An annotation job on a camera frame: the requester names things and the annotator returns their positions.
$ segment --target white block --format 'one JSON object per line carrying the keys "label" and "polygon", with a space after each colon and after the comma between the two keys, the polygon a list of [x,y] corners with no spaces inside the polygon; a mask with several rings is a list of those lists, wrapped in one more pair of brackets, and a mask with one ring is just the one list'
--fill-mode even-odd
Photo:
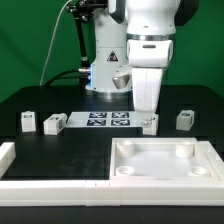
{"label": "white block", "polygon": [[36,131],[35,113],[24,112],[21,115],[22,132],[34,132]]}
{"label": "white block", "polygon": [[177,130],[189,131],[194,124],[194,111],[182,110],[177,116]]}
{"label": "white block", "polygon": [[159,116],[153,114],[149,121],[142,120],[143,135],[156,135]]}
{"label": "white block", "polygon": [[66,125],[67,115],[53,114],[47,120],[44,121],[44,134],[45,135],[57,135]]}
{"label": "white block", "polygon": [[3,143],[0,147],[0,179],[15,158],[15,144],[12,142]]}

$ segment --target small white cube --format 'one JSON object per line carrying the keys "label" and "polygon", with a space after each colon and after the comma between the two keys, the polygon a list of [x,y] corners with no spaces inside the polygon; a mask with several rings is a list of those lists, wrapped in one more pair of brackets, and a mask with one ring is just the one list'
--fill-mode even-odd
{"label": "small white cube", "polygon": [[194,111],[182,110],[177,116],[177,130],[189,131],[194,124]]}
{"label": "small white cube", "polygon": [[142,120],[143,135],[156,135],[159,116],[153,114],[149,121]]}
{"label": "small white cube", "polygon": [[36,131],[35,112],[24,112],[21,115],[22,132]]}
{"label": "small white cube", "polygon": [[44,134],[57,135],[66,125],[66,114],[53,114],[44,121]]}

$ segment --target white plastic tray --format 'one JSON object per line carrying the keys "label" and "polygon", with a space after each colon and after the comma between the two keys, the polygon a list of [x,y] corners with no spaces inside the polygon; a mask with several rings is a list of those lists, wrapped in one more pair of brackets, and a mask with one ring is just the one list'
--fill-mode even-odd
{"label": "white plastic tray", "polygon": [[208,144],[202,145],[194,138],[115,138],[110,179],[220,180]]}

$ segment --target green screen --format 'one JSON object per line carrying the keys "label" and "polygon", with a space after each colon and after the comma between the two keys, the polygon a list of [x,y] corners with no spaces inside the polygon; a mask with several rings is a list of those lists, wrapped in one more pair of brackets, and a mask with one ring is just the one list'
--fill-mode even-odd
{"label": "green screen", "polygon": [[[40,84],[57,16],[65,0],[1,0],[0,102],[25,86]],[[224,1],[201,0],[194,18],[177,27],[174,57],[163,84],[204,85],[224,96]],[[83,25],[88,56],[95,57],[93,21]],[[62,14],[45,81],[80,66],[71,14]],[[74,79],[55,85],[75,85]]]}

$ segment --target black tabletop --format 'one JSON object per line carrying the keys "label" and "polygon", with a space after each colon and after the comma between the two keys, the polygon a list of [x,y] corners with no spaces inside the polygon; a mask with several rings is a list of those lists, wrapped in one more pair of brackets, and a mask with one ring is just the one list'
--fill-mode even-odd
{"label": "black tabletop", "polygon": [[[190,131],[176,130],[182,110],[195,111]],[[24,111],[36,112],[37,132],[21,132]],[[92,98],[76,87],[26,87],[1,103],[0,143],[16,143],[16,160],[2,180],[108,179],[112,138],[146,137],[141,128],[65,129],[58,136],[44,136],[43,121],[51,114],[80,111],[133,111],[133,103],[132,98]],[[162,86],[157,113],[156,137],[208,140],[222,157],[224,99],[215,92],[203,86]],[[222,211],[177,206],[0,208],[0,220],[12,223],[18,217],[17,223],[26,223],[39,214],[32,223],[222,223]]]}

